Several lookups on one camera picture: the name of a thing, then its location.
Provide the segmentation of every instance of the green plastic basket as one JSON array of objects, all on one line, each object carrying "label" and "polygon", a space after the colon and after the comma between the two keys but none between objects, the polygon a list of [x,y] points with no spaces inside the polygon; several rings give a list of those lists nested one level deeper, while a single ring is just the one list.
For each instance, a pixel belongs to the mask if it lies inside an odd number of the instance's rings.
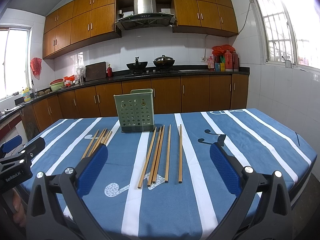
[{"label": "green plastic basket", "polygon": [[136,89],[130,94],[113,96],[122,132],[154,130],[152,92],[152,89]]}]

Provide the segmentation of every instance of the range hood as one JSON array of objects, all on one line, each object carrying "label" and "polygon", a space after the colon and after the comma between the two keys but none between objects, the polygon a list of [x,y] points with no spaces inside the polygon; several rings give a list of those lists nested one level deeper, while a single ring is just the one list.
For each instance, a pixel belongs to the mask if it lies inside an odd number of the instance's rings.
[{"label": "range hood", "polygon": [[173,14],[156,12],[156,0],[133,0],[134,14],[119,19],[115,24],[120,30],[173,25]]}]

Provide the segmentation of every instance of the black countertop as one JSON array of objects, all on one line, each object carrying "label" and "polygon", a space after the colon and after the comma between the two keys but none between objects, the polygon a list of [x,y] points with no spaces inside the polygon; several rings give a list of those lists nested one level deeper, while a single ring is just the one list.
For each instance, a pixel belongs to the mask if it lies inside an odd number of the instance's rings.
[{"label": "black countertop", "polygon": [[177,65],[173,66],[172,69],[176,70],[177,72],[163,72],[163,73],[153,73],[153,70],[155,67],[148,67],[147,70],[149,70],[149,73],[141,74],[141,75],[131,75],[130,70],[121,70],[116,71],[113,73],[113,77],[111,78],[102,78],[98,80],[92,80],[84,82],[83,84],[76,84],[70,87],[64,87],[62,89],[59,89],[57,91],[50,92],[48,94],[44,94],[43,96],[36,97],[34,99],[31,99],[28,102],[24,102],[19,104],[21,107],[18,109],[2,116],[0,118],[0,124],[4,122],[6,119],[8,119],[10,116],[14,115],[16,112],[20,111],[23,107],[25,107],[27,104],[33,104],[36,103],[42,99],[48,98],[50,96],[56,95],[58,93],[62,93],[69,90],[74,90],[78,88],[85,88],[85,87],[91,87],[95,85],[101,85],[101,84],[108,84],[113,82],[121,82],[121,81],[129,81],[129,80],[137,80],[137,79],[147,79],[147,78],[160,78],[160,77],[175,77],[175,76],[189,76],[189,75],[232,75],[232,74],[250,74],[250,68],[249,67],[239,67],[239,71],[222,71],[222,72],[216,72],[208,70],[206,65]]}]

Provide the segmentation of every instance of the table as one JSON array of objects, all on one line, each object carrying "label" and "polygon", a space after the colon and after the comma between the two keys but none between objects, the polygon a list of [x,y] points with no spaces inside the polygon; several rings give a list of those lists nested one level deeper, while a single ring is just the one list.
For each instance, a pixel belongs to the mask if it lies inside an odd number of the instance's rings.
[{"label": "table", "polygon": [[[147,187],[151,161],[143,188],[137,189],[152,132],[122,133],[117,117],[63,119],[39,136],[46,148],[32,161],[33,175],[60,174],[75,167],[97,129],[112,129],[108,159],[91,192],[83,197],[92,215],[113,239],[205,239],[221,222],[235,200],[228,192],[210,156],[210,145],[226,134],[223,149],[243,166],[272,174],[279,170],[288,190],[308,174],[316,152],[294,131],[257,109],[159,114],[157,127],[165,125],[157,183]],[[164,183],[168,127],[171,128],[169,183]],[[179,126],[183,127],[183,183],[178,183]],[[30,191],[34,176],[23,183]],[[60,206],[68,214],[65,201]],[[256,194],[248,213],[259,202]]]}]

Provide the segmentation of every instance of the cutting board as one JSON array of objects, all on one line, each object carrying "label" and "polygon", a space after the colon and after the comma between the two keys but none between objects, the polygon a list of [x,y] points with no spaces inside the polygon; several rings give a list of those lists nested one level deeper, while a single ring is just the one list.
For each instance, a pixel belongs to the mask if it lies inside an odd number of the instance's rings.
[{"label": "cutting board", "polygon": [[99,62],[85,66],[85,81],[107,77],[106,62]]}]

